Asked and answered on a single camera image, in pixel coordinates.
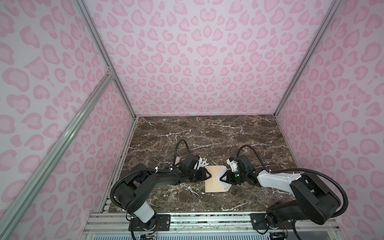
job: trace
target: slotted light blue panel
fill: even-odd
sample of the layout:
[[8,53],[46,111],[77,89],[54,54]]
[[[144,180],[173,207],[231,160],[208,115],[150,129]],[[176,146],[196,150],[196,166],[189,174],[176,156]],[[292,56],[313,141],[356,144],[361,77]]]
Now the slotted light blue panel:
[[[97,234],[94,240],[132,240],[128,234]],[[269,234],[258,233],[160,233],[156,240],[270,240]]]

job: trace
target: brown marble surface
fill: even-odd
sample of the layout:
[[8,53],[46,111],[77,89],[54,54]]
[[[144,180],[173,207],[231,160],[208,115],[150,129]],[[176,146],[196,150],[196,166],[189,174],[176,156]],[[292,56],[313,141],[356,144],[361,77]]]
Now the brown marble surface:
[[[185,139],[194,155],[207,158],[209,165],[227,165],[240,146],[254,146],[264,163],[272,170],[296,167],[293,157],[272,115],[263,116],[182,116],[140,117],[123,165],[121,176],[138,163],[154,168],[168,168],[176,142]],[[186,156],[180,144],[178,156]],[[254,153],[244,148],[255,166],[260,166]],[[182,183],[155,188],[148,203],[157,212],[262,211],[278,201],[294,199],[277,189],[251,188],[247,183],[232,185],[228,192],[204,193],[204,182]],[[120,212],[111,205],[110,212]]]

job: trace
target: beige envelope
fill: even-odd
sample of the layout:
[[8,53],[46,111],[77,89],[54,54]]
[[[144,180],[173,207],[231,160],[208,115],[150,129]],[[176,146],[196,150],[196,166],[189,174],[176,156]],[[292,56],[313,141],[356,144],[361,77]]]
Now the beige envelope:
[[205,180],[205,192],[226,192],[229,190],[231,185],[220,181],[220,177],[228,170],[225,166],[205,166],[205,169],[212,174],[210,179]]

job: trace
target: pink leopard print wall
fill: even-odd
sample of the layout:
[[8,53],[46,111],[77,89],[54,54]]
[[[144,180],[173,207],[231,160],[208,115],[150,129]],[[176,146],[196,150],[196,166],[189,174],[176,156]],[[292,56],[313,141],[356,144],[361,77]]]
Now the pink leopard print wall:
[[105,72],[71,0],[0,2],[0,217]]
[[331,0],[86,3],[136,114],[271,114]]
[[347,191],[347,240],[384,237],[383,12],[382,1],[346,1],[278,117],[300,165]]
[[10,240],[79,239],[100,204],[131,121],[111,83]]

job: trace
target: side wall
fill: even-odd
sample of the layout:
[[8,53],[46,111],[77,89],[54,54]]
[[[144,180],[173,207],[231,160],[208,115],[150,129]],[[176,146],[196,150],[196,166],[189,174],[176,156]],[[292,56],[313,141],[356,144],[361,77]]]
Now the side wall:
[[139,115],[272,114],[331,0],[85,0]]
[[79,238],[100,204],[131,123],[111,83],[10,239]]
[[383,11],[346,1],[278,116],[299,164],[346,189],[346,239],[384,236]]
[[105,75],[71,0],[0,3],[0,217]]

